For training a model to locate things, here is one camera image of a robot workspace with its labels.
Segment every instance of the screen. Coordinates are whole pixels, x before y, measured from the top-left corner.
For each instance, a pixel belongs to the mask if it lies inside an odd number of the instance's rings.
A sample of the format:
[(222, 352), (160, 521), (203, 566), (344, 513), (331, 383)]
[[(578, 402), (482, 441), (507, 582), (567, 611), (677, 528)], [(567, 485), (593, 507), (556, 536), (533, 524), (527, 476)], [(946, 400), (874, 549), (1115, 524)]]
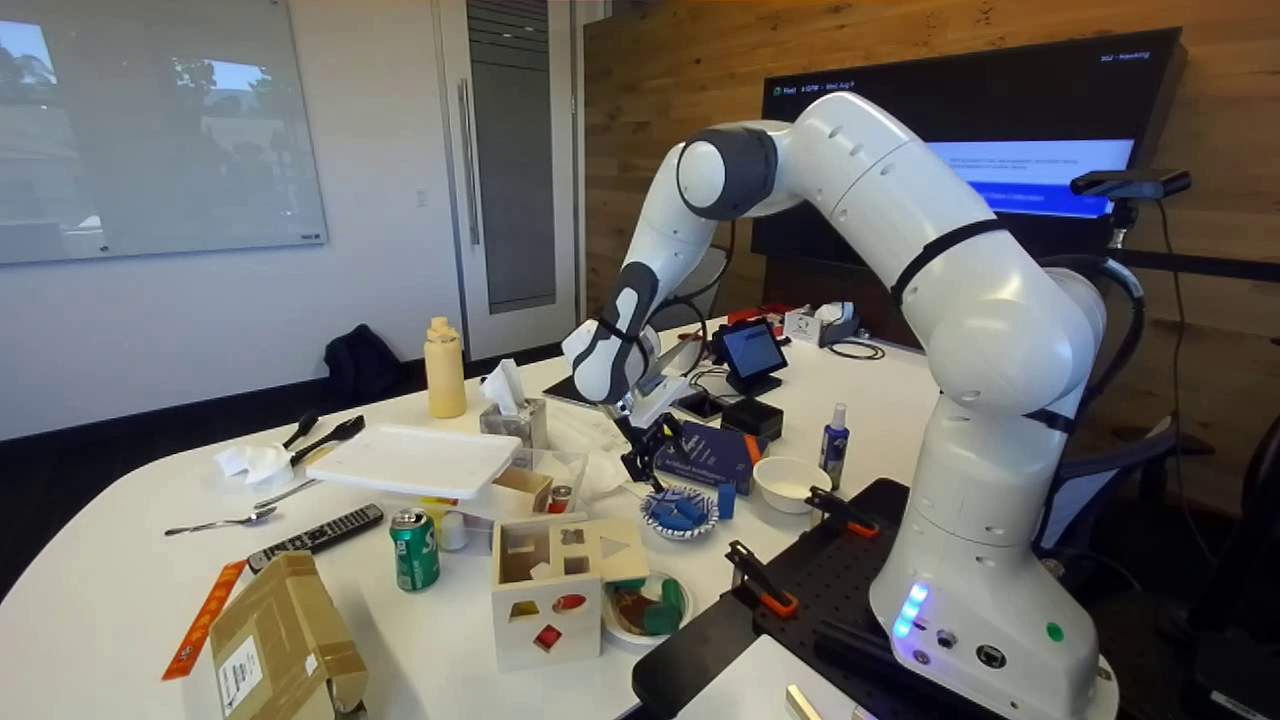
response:
[[(762, 116), (796, 119), (817, 94), (859, 92), (963, 177), (1031, 257), (1099, 252), (1107, 200), (1070, 196), (1085, 172), (1147, 161), (1179, 31), (1095, 37), (913, 64), (762, 79)], [(850, 261), (819, 210), (754, 218), (762, 257)]]
[(752, 383), (752, 378), (778, 371), (786, 363), (769, 318), (722, 328), (721, 348), (722, 348), (722, 363), (728, 363), (732, 378), (739, 378), (739, 383)]

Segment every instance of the white robotic arm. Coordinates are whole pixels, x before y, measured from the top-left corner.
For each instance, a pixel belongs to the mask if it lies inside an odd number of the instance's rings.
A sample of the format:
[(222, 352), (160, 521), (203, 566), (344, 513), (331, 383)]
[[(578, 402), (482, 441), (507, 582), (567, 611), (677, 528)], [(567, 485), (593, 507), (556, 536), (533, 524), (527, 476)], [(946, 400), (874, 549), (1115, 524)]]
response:
[(671, 148), (612, 303), (565, 340), (577, 389), (635, 402), (653, 355), (645, 318), (695, 269), (710, 218), (799, 200), (891, 286), (938, 383), (905, 524), (870, 582), (894, 660), (1000, 715), (1115, 715), (1119, 688), (1087, 611), (1031, 554), (1105, 303), (1087, 278), (1044, 273), (874, 104), (833, 92), (796, 125), (728, 125)]

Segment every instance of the door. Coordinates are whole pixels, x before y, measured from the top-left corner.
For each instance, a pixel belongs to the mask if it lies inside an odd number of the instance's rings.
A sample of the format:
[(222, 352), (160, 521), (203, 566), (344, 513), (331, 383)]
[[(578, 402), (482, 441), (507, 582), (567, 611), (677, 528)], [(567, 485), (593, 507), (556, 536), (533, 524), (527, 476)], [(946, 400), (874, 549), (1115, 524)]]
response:
[(560, 342), (578, 316), (573, 3), (438, 3), (466, 361)]

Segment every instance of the spray bottle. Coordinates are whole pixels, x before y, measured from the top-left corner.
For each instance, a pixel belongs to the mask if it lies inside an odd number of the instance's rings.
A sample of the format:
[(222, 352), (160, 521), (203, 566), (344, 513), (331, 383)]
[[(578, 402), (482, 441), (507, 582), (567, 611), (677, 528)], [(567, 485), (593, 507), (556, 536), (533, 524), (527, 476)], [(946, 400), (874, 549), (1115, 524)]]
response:
[(449, 316), (431, 316), (422, 363), (428, 363), (428, 414), (449, 419), (466, 412), (463, 340), (449, 325)]
[(822, 422), (819, 467), (833, 476), (833, 491), (839, 491), (849, 452), (845, 402), (835, 402), (833, 422)]

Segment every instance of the yellow bottle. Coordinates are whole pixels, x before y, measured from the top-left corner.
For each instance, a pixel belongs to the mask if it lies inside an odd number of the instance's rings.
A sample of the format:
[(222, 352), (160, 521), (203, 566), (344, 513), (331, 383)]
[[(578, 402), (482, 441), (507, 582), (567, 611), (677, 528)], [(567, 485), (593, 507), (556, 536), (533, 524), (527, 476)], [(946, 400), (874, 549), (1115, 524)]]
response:
[(466, 412), (463, 340), (449, 325), (449, 316), (431, 316), (422, 363), (428, 363), (428, 414), (449, 419)]

